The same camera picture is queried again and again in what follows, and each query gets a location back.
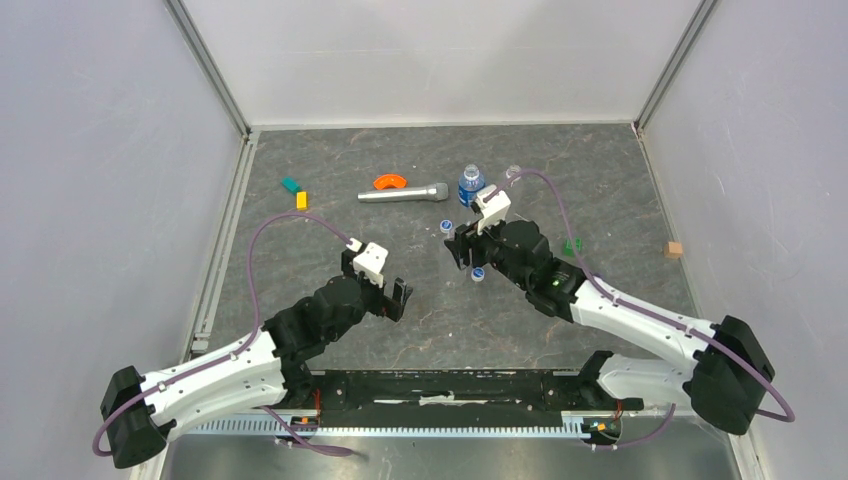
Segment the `blue-white cap of bottle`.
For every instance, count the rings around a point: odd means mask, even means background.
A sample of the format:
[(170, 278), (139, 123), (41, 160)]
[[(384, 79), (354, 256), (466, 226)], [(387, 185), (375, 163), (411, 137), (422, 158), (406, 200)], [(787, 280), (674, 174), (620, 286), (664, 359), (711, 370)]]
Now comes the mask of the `blue-white cap of bottle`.
[(471, 270), (470, 276), (473, 282), (479, 283), (485, 279), (485, 270), (482, 267), (474, 267)]

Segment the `blue labelled Pocari bottle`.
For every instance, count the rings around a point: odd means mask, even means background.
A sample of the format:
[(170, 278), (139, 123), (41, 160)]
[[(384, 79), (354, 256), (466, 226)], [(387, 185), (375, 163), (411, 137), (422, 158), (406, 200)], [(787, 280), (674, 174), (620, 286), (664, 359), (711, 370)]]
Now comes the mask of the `blue labelled Pocari bottle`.
[(485, 177), (476, 164), (468, 164), (459, 176), (458, 199), (462, 206), (469, 208), (475, 195), (486, 186)]

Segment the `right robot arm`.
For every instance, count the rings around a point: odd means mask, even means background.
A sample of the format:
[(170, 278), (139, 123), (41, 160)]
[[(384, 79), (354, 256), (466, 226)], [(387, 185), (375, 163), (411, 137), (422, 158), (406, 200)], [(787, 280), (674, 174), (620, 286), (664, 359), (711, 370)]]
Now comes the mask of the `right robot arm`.
[(654, 354), (652, 360), (594, 354), (590, 373), (577, 382), (585, 405), (602, 408), (614, 398), (678, 403), (733, 435), (746, 434), (761, 414), (775, 370), (745, 321), (687, 317), (625, 294), (556, 257), (531, 221), (461, 225), (444, 245), (458, 268), (491, 266), (540, 313)]

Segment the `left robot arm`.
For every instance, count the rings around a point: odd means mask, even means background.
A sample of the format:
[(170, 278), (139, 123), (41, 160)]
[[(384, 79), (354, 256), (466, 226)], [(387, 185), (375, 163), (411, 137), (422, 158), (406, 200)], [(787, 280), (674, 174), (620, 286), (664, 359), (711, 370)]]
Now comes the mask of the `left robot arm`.
[(157, 456), (191, 429), (247, 409), (306, 405), (314, 378), (306, 363), (366, 315), (399, 321), (413, 289), (385, 291), (387, 252), (374, 243), (342, 254), (341, 274), (261, 322), (257, 330), (194, 360), (142, 374), (116, 371), (100, 405), (93, 451), (126, 469)]

